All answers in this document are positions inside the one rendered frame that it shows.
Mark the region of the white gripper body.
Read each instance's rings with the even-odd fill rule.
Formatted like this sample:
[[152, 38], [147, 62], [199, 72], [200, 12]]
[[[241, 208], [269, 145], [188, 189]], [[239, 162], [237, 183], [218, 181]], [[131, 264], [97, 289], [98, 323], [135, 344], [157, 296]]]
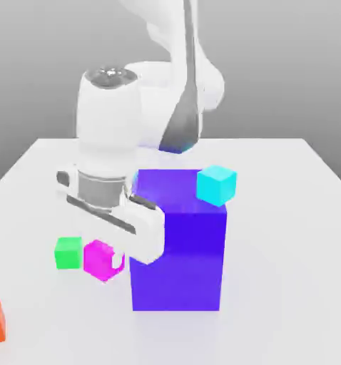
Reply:
[[69, 215], [88, 240], [100, 240], [135, 260], [150, 264], [164, 252], [165, 214], [155, 203], [138, 195], [121, 196], [109, 210], [91, 207], [66, 196]]

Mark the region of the small cyan cube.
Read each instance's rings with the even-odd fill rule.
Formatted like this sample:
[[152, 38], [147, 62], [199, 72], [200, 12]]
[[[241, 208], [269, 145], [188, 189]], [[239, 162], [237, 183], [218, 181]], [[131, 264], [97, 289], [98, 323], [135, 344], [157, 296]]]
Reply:
[[221, 207], [235, 196], [238, 174], [219, 165], [211, 165], [197, 172], [196, 197]]

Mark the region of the large blue box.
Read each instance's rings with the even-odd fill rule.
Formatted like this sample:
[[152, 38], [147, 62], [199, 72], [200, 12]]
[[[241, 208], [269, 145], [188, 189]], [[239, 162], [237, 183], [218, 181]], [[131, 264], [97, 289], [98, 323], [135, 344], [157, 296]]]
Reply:
[[195, 196], [197, 170], [139, 170], [136, 194], [165, 214], [163, 254], [151, 264], [130, 259], [135, 311], [217, 311], [227, 210]]

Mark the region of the small magenta cube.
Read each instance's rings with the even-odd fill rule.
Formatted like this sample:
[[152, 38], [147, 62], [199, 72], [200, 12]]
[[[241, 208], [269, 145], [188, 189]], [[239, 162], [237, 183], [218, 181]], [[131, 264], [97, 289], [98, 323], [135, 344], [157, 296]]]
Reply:
[[119, 264], [113, 262], [115, 255], [116, 252], [112, 246], [100, 240], [94, 240], [83, 249], [83, 269], [96, 279], [107, 282], [125, 268], [125, 255], [121, 255]]

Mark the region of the small green cube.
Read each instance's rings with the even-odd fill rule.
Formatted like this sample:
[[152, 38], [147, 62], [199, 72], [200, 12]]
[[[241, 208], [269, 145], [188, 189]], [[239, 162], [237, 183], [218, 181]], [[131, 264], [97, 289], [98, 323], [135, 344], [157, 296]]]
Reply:
[[54, 250], [57, 269], [80, 269], [83, 262], [81, 237], [60, 237]]

